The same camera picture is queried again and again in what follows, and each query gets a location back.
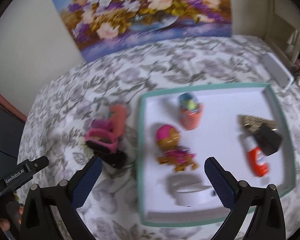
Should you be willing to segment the red white glue stick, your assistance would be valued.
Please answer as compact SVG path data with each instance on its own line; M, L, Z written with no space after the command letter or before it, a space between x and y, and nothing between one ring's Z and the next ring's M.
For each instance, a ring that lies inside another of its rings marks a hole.
M269 172L266 156L258 146L255 138L252 136L245 137L243 139L243 146L253 173L257 177L266 176Z

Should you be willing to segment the white round camera device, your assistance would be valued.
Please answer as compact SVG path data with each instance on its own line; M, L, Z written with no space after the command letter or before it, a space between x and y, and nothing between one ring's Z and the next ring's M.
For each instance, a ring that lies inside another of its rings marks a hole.
M178 206L192 207L211 202L217 193L210 185L204 185L199 176L175 174L167 179L169 194Z

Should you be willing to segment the pink puppy toy figure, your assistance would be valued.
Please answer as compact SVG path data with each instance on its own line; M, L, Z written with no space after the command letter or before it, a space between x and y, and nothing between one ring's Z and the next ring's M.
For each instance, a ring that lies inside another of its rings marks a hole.
M195 162L195 154L190 149L179 144L179 131L169 124L162 125L156 132L156 143L162 151L162 155L157 157L160 165L169 164L174 166L174 171L185 171L187 167L196 170L198 164Z

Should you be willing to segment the salmon toy with blue handle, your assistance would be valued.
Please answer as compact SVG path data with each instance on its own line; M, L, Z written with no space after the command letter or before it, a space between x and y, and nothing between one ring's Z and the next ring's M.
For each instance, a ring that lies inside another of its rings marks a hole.
M196 129L202 118L203 104L192 93L183 93L178 96L179 121L188 131Z

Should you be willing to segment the grey floral tablecloth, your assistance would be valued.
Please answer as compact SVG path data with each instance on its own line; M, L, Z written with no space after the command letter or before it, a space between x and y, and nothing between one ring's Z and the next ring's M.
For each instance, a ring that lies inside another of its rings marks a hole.
M136 46L80 64L38 93L27 118L19 161L48 157L49 166L33 182L42 187L69 179L91 158L83 135L94 118L114 104L127 107L121 146L127 165L106 167L79 215L97 239L210 239L218 224L151 228L141 224L135 182L137 107L154 89L228 82L266 82L261 63L270 51L258 37L189 37Z

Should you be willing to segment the black power adapter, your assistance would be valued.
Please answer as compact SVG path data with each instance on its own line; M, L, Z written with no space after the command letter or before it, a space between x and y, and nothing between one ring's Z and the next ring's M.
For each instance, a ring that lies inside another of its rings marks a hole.
M258 146L266 156L276 153L282 143L281 135L264 124L257 128L253 136Z

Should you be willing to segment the gold patterned comb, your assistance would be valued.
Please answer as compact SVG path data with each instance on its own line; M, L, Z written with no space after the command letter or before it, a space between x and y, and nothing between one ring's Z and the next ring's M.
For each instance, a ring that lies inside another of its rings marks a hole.
M239 121L246 128L251 128L251 127L258 128L261 125L266 125L272 131L277 131L277 124L274 120L268 120L268 119L264 119L252 115L239 115Z

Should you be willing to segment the teal white shallow box tray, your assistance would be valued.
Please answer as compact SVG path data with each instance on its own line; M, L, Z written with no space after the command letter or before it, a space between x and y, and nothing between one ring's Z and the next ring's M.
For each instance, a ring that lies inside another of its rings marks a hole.
M188 131L179 122L179 96L192 93L204 106L199 125ZM273 120L282 137L279 150L267 156L269 172L258 178L252 172L243 139L247 132L240 117L252 115ZM161 151L156 143L160 126L175 127L181 135L181 145L195 154L196 170L175 172L174 166L158 163ZM191 179L209 186L204 163L214 157L225 170L251 186L275 184L280 196L294 189L296 171L294 148L285 115L279 101L267 83L221 83L179 87L145 93L140 99L138 124L138 197L143 225L152 227L185 227L222 221L229 213L211 192L194 197L191 205L180 206L173 195L172 183Z

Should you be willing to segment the white rectangular box device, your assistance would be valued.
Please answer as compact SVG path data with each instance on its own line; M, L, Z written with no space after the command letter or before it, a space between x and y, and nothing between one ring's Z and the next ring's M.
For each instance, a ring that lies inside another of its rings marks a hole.
M294 76L274 53L265 53L262 56L262 63L283 91L293 84Z

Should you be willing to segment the flower painting canvas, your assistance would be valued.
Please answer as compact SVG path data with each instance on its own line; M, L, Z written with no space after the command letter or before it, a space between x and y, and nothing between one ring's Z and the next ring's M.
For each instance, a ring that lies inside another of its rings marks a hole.
M83 59L192 36L231 36L230 0L52 0Z

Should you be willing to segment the white lattice shelf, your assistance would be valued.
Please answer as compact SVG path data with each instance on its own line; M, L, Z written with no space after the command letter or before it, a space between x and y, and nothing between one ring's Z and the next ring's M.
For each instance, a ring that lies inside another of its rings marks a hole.
M293 0L269 0L264 40L294 76L300 76L300 9Z

